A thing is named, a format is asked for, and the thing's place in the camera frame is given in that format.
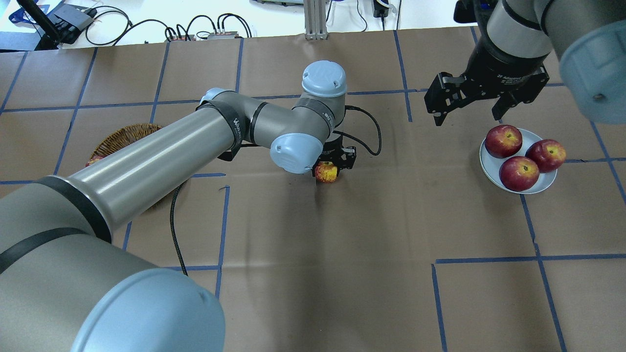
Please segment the black gripper holding apple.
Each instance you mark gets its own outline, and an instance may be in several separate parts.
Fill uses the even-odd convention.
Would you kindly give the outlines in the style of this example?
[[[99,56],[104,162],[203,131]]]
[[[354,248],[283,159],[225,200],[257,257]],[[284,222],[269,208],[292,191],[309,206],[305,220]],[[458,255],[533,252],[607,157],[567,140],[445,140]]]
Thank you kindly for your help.
[[[354,162],[357,157],[357,152],[355,147],[344,147],[343,138],[346,136],[344,132],[333,132],[333,137],[331,140],[324,143],[322,153],[318,156],[315,164],[312,169],[319,162],[332,162],[334,165],[338,167],[338,176],[340,172],[345,169],[352,169],[354,166]]]

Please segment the black gripper idle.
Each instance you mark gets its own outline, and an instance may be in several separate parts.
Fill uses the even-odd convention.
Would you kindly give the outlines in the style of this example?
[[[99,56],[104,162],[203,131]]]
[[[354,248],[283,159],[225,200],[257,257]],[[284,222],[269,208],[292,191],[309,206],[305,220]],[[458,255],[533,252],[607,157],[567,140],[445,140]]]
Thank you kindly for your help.
[[[455,109],[479,100],[497,99],[492,116],[500,121],[519,103],[533,102],[546,86],[550,76],[543,62],[547,56],[516,57],[499,49],[490,39],[480,39],[460,76],[437,74],[425,94],[425,107],[440,127]]]

